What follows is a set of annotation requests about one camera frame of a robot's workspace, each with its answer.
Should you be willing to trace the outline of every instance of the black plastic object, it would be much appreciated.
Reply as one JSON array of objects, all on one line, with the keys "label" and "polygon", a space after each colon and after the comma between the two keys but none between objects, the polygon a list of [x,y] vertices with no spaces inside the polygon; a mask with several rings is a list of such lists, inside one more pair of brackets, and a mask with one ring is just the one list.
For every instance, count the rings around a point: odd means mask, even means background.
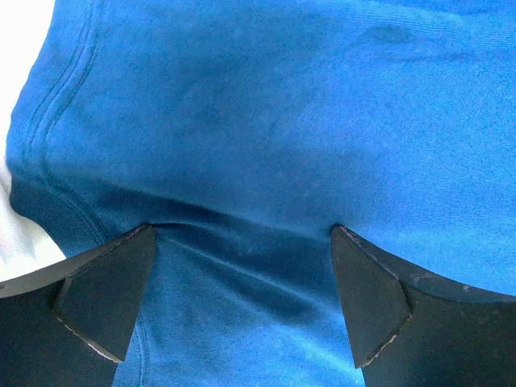
[{"label": "black plastic object", "polygon": [[143,225],[0,283],[0,386],[111,386],[155,249],[155,231]]},{"label": "black plastic object", "polygon": [[334,227],[331,255],[368,387],[516,386],[516,297],[441,277],[345,227]]}]

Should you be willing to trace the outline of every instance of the white surface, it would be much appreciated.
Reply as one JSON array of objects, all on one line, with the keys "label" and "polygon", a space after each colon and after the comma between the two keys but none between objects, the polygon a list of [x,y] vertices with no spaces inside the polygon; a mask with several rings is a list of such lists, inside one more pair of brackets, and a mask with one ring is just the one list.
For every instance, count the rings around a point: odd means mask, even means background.
[{"label": "white surface", "polygon": [[40,226],[10,208],[5,163],[10,113],[47,35],[53,7],[54,0],[0,2],[0,281],[65,258]]}]

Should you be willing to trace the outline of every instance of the blue fabric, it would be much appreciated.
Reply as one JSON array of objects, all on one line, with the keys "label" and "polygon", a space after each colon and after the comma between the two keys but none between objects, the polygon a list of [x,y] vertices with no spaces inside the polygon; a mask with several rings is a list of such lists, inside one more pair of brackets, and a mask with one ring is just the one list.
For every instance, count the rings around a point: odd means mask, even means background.
[{"label": "blue fabric", "polygon": [[114,385],[362,385],[336,223],[516,294],[515,27],[491,0],[58,0],[11,201],[67,256],[156,225]]}]

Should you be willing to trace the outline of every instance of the scuffed edge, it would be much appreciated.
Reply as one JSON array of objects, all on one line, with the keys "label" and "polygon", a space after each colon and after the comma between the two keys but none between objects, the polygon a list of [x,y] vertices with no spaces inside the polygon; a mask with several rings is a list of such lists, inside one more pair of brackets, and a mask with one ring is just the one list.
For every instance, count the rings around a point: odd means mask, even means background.
[{"label": "scuffed edge", "polygon": [[72,332],[75,336],[77,336],[79,339],[81,339],[88,347],[93,349],[95,352],[97,352],[100,356],[102,356],[105,359],[108,359],[109,361],[112,361],[115,364],[120,364],[122,361],[118,359],[115,355],[109,353],[104,348],[100,347],[98,344],[96,344],[94,341],[89,340],[88,338],[81,335],[79,332],[75,331],[70,325],[68,325],[65,321],[63,321],[62,318],[60,318],[58,315],[56,315],[57,321],[62,323],[66,329],[68,329],[70,332]]},{"label": "scuffed edge", "polygon": [[350,229],[348,229],[347,227],[345,226],[339,226],[340,227],[340,230],[350,239],[353,241],[353,243],[358,246],[359,248],[362,249],[362,252],[364,252],[365,254],[367,254],[367,256],[369,258],[371,258],[372,260],[374,260],[383,270],[385,270],[387,273],[389,273],[391,276],[393,276],[394,278],[396,278],[397,280],[399,280],[399,277],[396,275],[396,273],[393,273],[389,268],[386,268],[383,264],[381,264],[380,262],[378,262],[378,259],[374,256],[374,254],[372,254],[367,248],[365,248],[364,246],[362,246],[360,244],[360,241],[355,237],[353,231],[351,231]]},{"label": "scuffed edge", "polygon": [[394,342],[394,340],[398,337],[399,332],[403,329],[403,327],[412,319],[412,314],[409,315],[409,318],[397,329],[397,333],[393,334],[389,341],[382,344],[375,352],[375,354],[369,359],[366,363],[361,364],[359,368],[364,368],[370,365],[377,357],[386,349],[390,344]]}]

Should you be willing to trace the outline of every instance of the fleece fabric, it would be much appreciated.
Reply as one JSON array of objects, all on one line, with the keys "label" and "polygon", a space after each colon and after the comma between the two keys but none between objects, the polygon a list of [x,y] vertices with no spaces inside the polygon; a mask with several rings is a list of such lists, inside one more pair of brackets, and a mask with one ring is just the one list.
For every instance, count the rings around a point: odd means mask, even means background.
[{"label": "fleece fabric", "polygon": [[10,203],[67,257],[157,257],[114,386],[351,387],[343,224],[516,294],[516,3],[58,0]]}]

